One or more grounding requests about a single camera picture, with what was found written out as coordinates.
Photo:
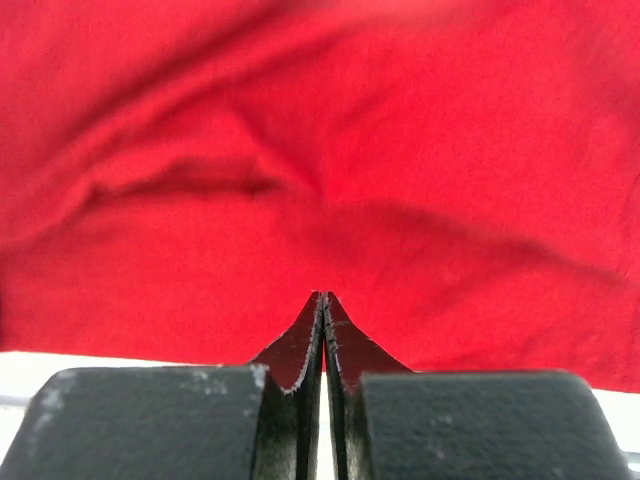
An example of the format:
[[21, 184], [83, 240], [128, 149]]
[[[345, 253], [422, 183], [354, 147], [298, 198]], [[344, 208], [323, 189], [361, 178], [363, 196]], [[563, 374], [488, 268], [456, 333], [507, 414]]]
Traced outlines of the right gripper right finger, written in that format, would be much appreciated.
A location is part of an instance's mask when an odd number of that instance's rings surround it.
[[629, 479], [590, 386], [563, 371], [416, 372], [323, 297], [340, 479]]

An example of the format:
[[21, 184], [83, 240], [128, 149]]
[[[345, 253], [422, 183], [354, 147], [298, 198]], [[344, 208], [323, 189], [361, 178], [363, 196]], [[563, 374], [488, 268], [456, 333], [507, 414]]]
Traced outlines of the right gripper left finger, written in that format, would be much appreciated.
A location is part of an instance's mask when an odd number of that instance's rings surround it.
[[312, 479], [323, 297], [241, 366], [73, 368], [29, 401], [5, 479]]

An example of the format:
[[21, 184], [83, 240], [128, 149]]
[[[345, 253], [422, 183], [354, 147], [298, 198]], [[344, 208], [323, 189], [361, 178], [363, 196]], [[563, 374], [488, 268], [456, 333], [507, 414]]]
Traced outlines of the red t shirt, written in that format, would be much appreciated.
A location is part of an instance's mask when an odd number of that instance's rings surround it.
[[1, 347], [639, 388], [635, 1], [5, 1]]

